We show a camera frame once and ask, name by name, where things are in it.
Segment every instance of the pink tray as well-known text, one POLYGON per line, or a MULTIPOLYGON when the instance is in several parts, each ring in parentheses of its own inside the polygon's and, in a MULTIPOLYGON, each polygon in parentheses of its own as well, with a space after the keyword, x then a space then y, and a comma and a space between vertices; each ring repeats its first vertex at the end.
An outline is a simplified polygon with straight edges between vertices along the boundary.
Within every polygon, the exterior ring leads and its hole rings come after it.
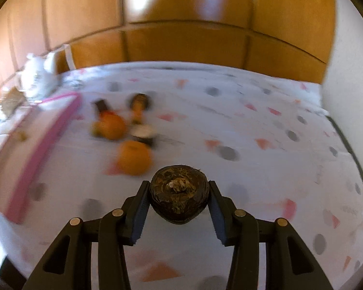
POLYGON ((0 212, 8 220, 17 224, 22 222, 29 186, 48 150, 81 102, 82 98, 76 92, 46 99, 32 107, 9 134, 0 150, 0 212), (18 140, 18 130, 26 132, 27 140, 18 140))

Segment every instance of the pink triangle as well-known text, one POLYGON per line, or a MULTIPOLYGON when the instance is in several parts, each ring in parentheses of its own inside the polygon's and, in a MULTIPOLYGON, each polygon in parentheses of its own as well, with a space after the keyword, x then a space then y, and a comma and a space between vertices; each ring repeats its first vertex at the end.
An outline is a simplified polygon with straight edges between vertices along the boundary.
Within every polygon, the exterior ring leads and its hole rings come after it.
POLYGON ((333 228, 336 229, 340 224, 340 220, 337 219, 336 216, 332 215, 332 223, 333 223, 333 228))
POLYGON ((296 211, 297 211, 296 202, 292 201, 291 199, 286 199, 282 217, 290 221, 294 218, 296 211))
POLYGON ((253 111, 257 111, 256 107, 254 105, 252 105, 251 103, 247 103, 245 105, 246 108, 253 110, 253 111))
POLYGON ((177 80, 176 87, 179 89, 183 89, 184 85, 188 82, 188 80, 177 80))
POLYGON ((206 139, 204 142, 209 152, 213 151, 215 147, 221 144, 217 139, 206 139))
POLYGON ((255 142, 257 143, 258 147, 261 148, 262 150, 266 150, 268 148, 271 148, 271 149, 276 148, 270 141, 268 141, 267 139, 264 139, 264 138, 256 138, 255 142))
POLYGON ((115 161, 111 162, 107 169, 105 169, 104 174, 106 175, 118 175, 122 174, 121 169, 118 167, 117 163, 115 161))
POLYGON ((277 111, 275 109, 272 108, 268 108, 270 113, 274 114, 275 116, 280 116, 282 113, 280 111, 277 111))
POLYGON ((155 280, 171 279, 181 277, 181 274, 169 267, 164 262, 158 262, 146 271, 145 276, 141 279, 142 282, 155 280))
POLYGON ((162 114, 158 116, 158 118, 168 122, 173 122, 173 115, 170 113, 162 114))
POLYGON ((347 269, 347 267, 348 267, 348 265, 349 265, 349 262, 351 261, 351 257, 349 257, 349 256, 347 256, 346 257, 346 260, 345 260, 345 262, 344 262, 344 266, 343 266, 343 271, 345 271, 346 269, 347 269))

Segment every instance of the orange triangle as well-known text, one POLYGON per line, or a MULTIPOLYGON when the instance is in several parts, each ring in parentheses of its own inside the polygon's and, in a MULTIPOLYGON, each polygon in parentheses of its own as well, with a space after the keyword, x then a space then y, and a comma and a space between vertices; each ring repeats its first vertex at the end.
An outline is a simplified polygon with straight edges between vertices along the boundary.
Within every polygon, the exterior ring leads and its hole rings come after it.
POLYGON ((181 277, 182 275, 169 267, 164 262, 158 262, 146 271, 145 276, 142 278, 142 282, 149 282, 155 280, 171 279, 181 277))
POLYGON ((332 215, 332 223, 333 228, 336 229, 340 224, 340 220, 336 216, 332 215))
POLYGON ((183 89, 184 85, 188 82, 188 80, 177 80, 176 87, 179 89, 183 89))
POLYGON ((258 147, 261 148, 262 150, 266 150, 268 148, 275 149, 274 145, 267 139, 256 138, 255 141, 256 141, 258 147))
POLYGON ((173 115, 170 113, 159 115, 158 118, 168 122, 173 122, 173 115))
POLYGON ((213 151, 213 149, 221 144, 217 139, 206 139, 205 144, 209 152, 213 151))
POLYGON ((268 108, 268 109, 269 109, 270 113, 274 114, 275 116, 282 115, 282 113, 280 111, 277 111, 277 110, 275 110, 273 108, 268 108))
POLYGON ((112 161, 109 166, 105 169, 104 174, 106 175, 118 175, 122 174, 121 169, 115 161, 112 161))
POLYGON ((351 257, 347 256, 346 257, 346 261, 344 262, 344 267, 343 267, 343 271, 345 271, 349 265, 349 262, 352 260, 351 257))

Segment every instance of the orange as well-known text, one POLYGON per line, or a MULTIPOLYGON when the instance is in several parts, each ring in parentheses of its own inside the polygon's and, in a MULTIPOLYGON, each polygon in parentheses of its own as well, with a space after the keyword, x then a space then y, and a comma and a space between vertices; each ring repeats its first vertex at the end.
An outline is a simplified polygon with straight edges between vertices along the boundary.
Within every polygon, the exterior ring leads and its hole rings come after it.
POLYGON ((98 128, 103 137, 117 140, 125 136, 127 125, 122 117, 113 112, 105 112, 101 114, 100 118, 98 128))
POLYGON ((151 149, 144 143, 124 141, 117 159, 119 169, 129 175, 142 175, 152 166, 151 149))
POLYGON ((101 136, 101 132, 100 132, 100 130, 99 130, 99 124, 100 124, 101 122, 100 121, 95 121, 95 122, 93 122, 92 124, 91 124, 91 130, 90 130, 90 132, 91 132, 91 134, 94 136, 94 137, 99 137, 99 136, 101 136))

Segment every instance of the white cloth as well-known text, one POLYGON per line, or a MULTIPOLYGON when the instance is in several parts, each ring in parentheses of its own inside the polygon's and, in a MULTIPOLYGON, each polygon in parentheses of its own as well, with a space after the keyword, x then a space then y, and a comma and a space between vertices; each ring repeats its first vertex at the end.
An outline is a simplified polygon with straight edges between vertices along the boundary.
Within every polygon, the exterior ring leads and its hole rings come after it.
MULTIPOLYGON (((121 207, 142 180, 172 164, 201 169, 256 218, 287 218, 335 289, 363 262, 363 182, 324 116, 318 85, 163 62, 72 71, 63 83, 61 91, 81 90, 83 106, 35 180, 24 224, 0 215, 2 243, 26 276, 70 218, 121 207), (127 100, 137 92, 153 100, 145 120, 159 133, 154 166, 141 177, 111 175, 118 142, 90 136, 92 102, 106 99, 128 120, 127 100)), ((150 209, 141 239, 125 255, 133 289, 202 290, 225 285, 232 250, 216 238, 208 209, 183 226, 150 209)), ((260 272, 264 289, 264 261, 260 272)))

